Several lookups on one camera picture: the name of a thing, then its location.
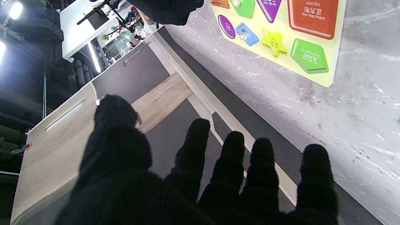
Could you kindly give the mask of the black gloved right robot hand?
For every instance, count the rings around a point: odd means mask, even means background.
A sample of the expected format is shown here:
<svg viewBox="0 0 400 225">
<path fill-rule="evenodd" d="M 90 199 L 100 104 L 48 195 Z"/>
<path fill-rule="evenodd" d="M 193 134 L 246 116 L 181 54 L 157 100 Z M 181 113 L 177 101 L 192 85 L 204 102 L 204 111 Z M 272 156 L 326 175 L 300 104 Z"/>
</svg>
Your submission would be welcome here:
<svg viewBox="0 0 400 225">
<path fill-rule="evenodd" d="M 128 0 L 154 22 L 163 25 L 186 25 L 191 12 L 201 8 L 204 0 Z"/>
</svg>

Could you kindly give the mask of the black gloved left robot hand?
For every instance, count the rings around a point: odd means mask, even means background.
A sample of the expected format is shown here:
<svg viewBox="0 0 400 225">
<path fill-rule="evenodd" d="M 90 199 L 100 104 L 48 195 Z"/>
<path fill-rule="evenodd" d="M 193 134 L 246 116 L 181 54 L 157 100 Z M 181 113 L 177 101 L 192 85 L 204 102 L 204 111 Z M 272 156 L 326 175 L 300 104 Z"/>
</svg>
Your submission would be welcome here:
<svg viewBox="0 0 400 225">
<path fill-rule="evenodd" d="M 56 225 L 337 225 L 339 204 L 328 152 L 319 144 L 302 154 L 293 211 L 279 210 L 274 150 L 266 138 L 252 147 L 243 186 L 244 135 L 226 137 L 209 184 L 198 199 L 209 120 L 194 120 L 174 167 L 161 179 L 149 171 L 152 154 L 136 127 L 137 114 L 119 95 L 105 95 L 79 176 Z"/>
</svg>

